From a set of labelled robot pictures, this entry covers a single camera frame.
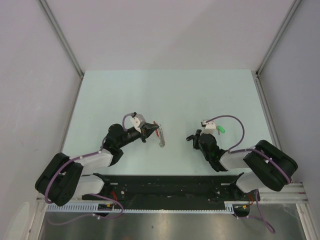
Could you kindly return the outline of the key with black tag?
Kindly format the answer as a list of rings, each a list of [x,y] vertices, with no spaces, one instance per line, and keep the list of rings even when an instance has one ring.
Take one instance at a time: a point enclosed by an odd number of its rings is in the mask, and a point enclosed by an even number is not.
[[[190,136],[188,136],[187,138],[186,138],[186,140],[187,141],[191,141],[191,140],[193,140],[195,138],[195,135],[190,135]]]

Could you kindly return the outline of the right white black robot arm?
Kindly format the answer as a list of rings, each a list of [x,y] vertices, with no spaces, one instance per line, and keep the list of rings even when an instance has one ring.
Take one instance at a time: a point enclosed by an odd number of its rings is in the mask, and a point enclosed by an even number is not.
[[[255,146],[228,152],[220,148],[216,138],[210,133],[197,130],[186,138],[192,141],[192,147],[201,151],[204,159],[216,172],[235,169],[249,169],[241,173],[231,184],[231,196],[242,201],[250,191],[266,187],[280,192],[291,183],[298,169],[296,161],[266,140],[260,140]]]

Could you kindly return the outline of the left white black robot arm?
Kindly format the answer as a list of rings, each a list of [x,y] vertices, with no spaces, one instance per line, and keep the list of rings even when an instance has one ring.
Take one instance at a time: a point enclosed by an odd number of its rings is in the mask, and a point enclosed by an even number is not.
[[[123,156],[122,147],[140,139],[143,143],[160,126],[144,123],[140,128],[131,127],[127,131],[116,123],[109,127],[99,150],[77,157],[57,153],[35,183],[35,189],[44,195],[47,204],[61,207],[72,198],[94,194],[105,200],[111,188],[96,170],[111,167]]]

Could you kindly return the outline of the silver red keyring holder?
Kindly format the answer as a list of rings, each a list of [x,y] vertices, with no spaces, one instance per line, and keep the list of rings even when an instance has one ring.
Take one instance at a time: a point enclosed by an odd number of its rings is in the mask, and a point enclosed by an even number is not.
[[[163,129],[161,128],[160,124],[156,123],[155,121],[153,121],[153,123],[155,125],[158,125],[158,129],[155,130],[155,133],[156,133],[157,137],[159,138],[159,146],[161,148],[163,148],[165,146],[165,144],[166,144],[165,138],[164,138]]]

